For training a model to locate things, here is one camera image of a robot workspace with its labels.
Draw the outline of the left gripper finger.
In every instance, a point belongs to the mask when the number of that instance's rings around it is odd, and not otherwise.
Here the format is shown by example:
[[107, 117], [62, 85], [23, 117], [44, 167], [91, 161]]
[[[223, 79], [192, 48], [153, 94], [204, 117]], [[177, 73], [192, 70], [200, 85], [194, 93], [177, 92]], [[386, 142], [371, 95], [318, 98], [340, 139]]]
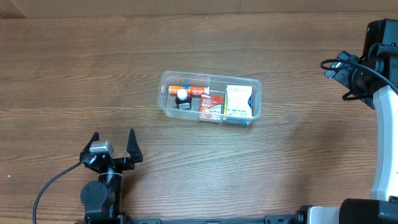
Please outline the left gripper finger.
[[82, 152], [88, 152], [93, 142], [98, 141], [100, 139], [99, 133], [95, 132], [91, 139], [89, 140], [88, 144], [83, 148]]
[[136, 135], [134, 130], [131, 128], [129, 132], [129, 139], [127, 142], [127, 153], [129, 153], [130, 158], [133, 162], [142, 162], [143, 155], [137, 143]]

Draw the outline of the dark brown medicine bottle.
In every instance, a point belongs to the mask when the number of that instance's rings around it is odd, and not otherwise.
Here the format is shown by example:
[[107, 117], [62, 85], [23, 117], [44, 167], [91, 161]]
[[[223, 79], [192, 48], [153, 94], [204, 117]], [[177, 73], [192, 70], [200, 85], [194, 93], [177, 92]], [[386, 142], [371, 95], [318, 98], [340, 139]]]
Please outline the dark brown medicine bottle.
[[175, 99], [177, 108], [181, 110], [190, 110], [192, 107], [192, 97], [187, 93], [186, 89], [179, 89]]

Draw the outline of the orange tablet tube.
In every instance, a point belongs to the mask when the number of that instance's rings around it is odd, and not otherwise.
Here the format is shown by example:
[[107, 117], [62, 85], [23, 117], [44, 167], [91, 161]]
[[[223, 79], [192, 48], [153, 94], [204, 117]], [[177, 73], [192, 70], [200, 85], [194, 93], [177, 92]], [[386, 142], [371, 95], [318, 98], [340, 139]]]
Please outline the orange tablet tube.
[[169, 93], [172, 95], [176, 95], [179, 90], [185, 90], [189, 95], [209, 95], [210, 87], [200, 87], [200, 86], [169, 86]]

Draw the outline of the red small box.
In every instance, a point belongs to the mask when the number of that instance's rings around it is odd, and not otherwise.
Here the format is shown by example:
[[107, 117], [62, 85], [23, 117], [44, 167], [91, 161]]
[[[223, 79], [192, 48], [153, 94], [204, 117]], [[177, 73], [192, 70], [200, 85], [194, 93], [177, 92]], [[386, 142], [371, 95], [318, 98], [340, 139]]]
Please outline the red small box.
[[202, 95], [199, 120], [219, 123], [221, 118], [222, 104], [222, 95]]

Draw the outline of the white small box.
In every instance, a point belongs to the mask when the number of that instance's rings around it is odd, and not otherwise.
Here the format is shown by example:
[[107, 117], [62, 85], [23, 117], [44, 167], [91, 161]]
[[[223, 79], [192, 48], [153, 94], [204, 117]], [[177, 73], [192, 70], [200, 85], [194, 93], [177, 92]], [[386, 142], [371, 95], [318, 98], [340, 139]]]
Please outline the white small box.
[[252, 87], [228, 85], [226, 87], [225, 114], [241, 118], [252, 116]]

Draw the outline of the blue VapoDrops box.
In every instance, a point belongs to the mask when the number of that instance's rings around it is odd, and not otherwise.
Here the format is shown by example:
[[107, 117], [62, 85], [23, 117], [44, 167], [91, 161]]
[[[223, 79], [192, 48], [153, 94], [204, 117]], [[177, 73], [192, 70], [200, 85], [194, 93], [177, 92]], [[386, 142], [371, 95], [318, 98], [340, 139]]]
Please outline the blue VapoDrops box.
[[227, 93], [223, 114], [223, 121], [227, 124], [249, 125], [252, 118], [252, 96]]

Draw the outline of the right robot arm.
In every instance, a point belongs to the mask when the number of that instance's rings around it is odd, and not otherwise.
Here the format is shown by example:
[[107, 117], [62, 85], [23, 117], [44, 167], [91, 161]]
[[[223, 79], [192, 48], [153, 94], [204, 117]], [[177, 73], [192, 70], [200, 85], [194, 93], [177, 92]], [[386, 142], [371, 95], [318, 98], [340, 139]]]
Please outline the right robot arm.
[[359, 100], [377, 118], [376, 172], [369, 199], [347, 198], [337, 207], [301, 206], [294, 215], [265, 223], [397, 223], [397, 21], [368, 24], [360, 57], [340, 52], [320, 63], [324, 75], [347, 87], [345, 101]]

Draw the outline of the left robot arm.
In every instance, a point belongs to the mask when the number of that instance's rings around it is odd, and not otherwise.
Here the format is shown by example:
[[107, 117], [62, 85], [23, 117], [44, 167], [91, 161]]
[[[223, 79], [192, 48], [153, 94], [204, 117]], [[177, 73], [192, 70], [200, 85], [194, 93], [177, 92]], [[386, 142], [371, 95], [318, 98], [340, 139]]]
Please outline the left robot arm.
[[80, 162], [96, 172], [98, 179], [87, 183], [81, 190], [80, 200], [85, 208], [85, 223], [131, 223], [131, 217], [121, 211], [123, 172], [134, 170], [143, 161], [136, 135], [129, 132], [126, 152], [128, 157], [114, 157], [109, 140], [100, 141], [98, 133], [80, 153]]

